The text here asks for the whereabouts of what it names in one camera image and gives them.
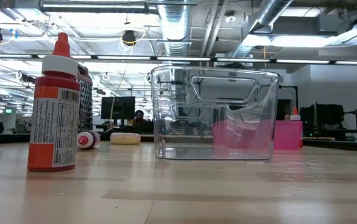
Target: computer monitor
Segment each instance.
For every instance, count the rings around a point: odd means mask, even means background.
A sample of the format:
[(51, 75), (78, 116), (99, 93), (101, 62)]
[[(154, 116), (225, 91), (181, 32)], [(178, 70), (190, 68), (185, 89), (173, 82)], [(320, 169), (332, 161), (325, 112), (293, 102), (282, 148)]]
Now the computer monitor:
[[(113, 97), (102, 97), (101, 99), (101, 119), (111, 118), (111, 107)], [(114, 102), (113, 119), (134, 119), (136, 110), (136, 97), (124, 96), (116, 97)]]

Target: bottle label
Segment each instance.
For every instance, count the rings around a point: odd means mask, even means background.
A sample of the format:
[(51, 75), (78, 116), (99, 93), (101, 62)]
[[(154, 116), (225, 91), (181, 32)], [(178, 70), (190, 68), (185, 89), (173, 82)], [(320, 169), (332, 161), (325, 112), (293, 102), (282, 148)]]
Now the bottle label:
[(79, 91), (54, 86), (35, 88), (28, 166), (75, 164), (79, 99)]

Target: bin handle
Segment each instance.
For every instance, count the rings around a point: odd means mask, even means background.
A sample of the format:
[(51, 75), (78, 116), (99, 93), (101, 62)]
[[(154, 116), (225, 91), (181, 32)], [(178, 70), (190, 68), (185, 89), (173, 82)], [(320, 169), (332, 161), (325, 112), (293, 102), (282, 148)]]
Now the bin handle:
[[(252, 88), (252, 90), (248, 93), (248, 95), (245, 97), (245, 99), (244, 100), (238, 100), (238, 101), (236, 101), (236, 100), (204, 100), (204, 99), (202, 99), (201, 98), (201, 96), (198, 94), (198, 92), (197, 92), (197, 88), (196, 88), (196, 86), (195, 86), (195, 84), (194, 84), (194, 79), (196, 79), (196, 78), (214, 78), (214, 79), (226, 79), (226, 80), (247, 80), (247, 81), (251, 81), (251, 82), (253, 82), (253, 88)], [(202, 101), (204, 101), (204, 102), (214, 102), (214, 103), (246, 103), (248, 100), (249, 100), (249, 98), (252, 96), (252, 94), (253, 94), (253, 92), (256, 90), (256, 88), (257, 88), (257, 85), (256, 85), (256, 83), (257, 83), (257, 80), (256, 79), (254, 79), (254, 78), (238, 78), (238, 77), (222, 77), (222, 76), (193, 76), (192, 78), (191, 78), (191, 80), (190, 80), (190, 83), (191, 83), (191, 86), (192, 86), (192, 89), (193, 89), (193, 91), (195, 92), (195, 94), (196, 94), (196, 96), (197, 96), (197, 98), (199, 99), (199, 100), (202, 100)]]

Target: office ceiling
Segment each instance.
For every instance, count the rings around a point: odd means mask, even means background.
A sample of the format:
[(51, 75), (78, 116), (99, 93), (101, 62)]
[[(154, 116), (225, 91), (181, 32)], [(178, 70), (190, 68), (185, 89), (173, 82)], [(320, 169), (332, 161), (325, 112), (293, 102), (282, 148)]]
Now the office ceiling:
[[(77, 3), (85, 6), (97, 4), (120, 4), (122, 1), (43, 1), (46, 3), (65, 4)], [(166, 1), (148, 1), (152, 3)], [(188, 56), (199, 56), (205, 38), (206, 24), (210, 18), (212, 0), (186, 1), (192, 4), (190, 19), (190, 48)], [(223, 19), (212, 50), (215, 53), (232, 52), (242, 41), (241, 28), (246, 16), (259, 10), (261, 1), (230, 1), (227, 11), (233, 11), (236, 20), (226, 22)], [(296, 0), (291, 7), (281, 15), (283, 17), (317, 17), (321, 13), (342, 14), (357, 10), (357, 0), (353, 1), (314, 1)], [(59, 32), (66, 32), (70, 36), (71, 54), (75, 55), (163, 55), (165, 54), (163, 36), (160, 28), (160, 19), (155, 14), (126, 14), (126, 13), (94, 13), (94, 12), (44, 12), (37, 14), (37, 20), (29, 21), (22, 14), (6, 14), (0, 10), (0, 28), (3, 41), (0, 45), (0, 54), (39, 54), (47, 55), (53, 50), (56, 36)], [(138, 41), (130, 48), (124, 48), (121, 35), (125, 30), (134, 30)], [(297, 59), (341, 59), (357, 60), (357, 47), (341, 47), (329, 49), (295, 48), (267, 46), (253, 48), (251, 55), (257, 58), (297, 58)], [(128, 63), (103, 63), (84, 62), (89, 68), (95, 81), (95, 86), (116, 88), (123, 73), (125, 79), (122, 88), (137, 88), (139, 91), (120, 90), (118, 95), (137, 97), (151, 96), (149, 83), (145, 81), (146, 75), (158, 64), (128, 64)], [(28, 86), (23, 82), (21, 75), (32, 77), (41, 76), (41, 60), (6, 60), (0, 59), (0, 86)], [(0, 89), (0, 96), (8, 94), (16, 98), (25, 96), (31, 100), (33, 95), (32, 84), (30, 88), (4, 88)], [(107, 90), (106, 95), (114, 95), (114, 90)]]

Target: desk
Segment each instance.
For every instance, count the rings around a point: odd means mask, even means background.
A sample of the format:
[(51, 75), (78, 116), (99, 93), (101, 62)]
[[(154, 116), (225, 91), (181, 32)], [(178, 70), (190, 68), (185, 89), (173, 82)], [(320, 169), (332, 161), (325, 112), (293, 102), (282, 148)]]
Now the desk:
[(0, 223), (357, 223), (357, 152), (305, 146), (266, 161), (168, 161), (154, 145), (79, 151), (75, 170), (26, 171), (0, 144)]

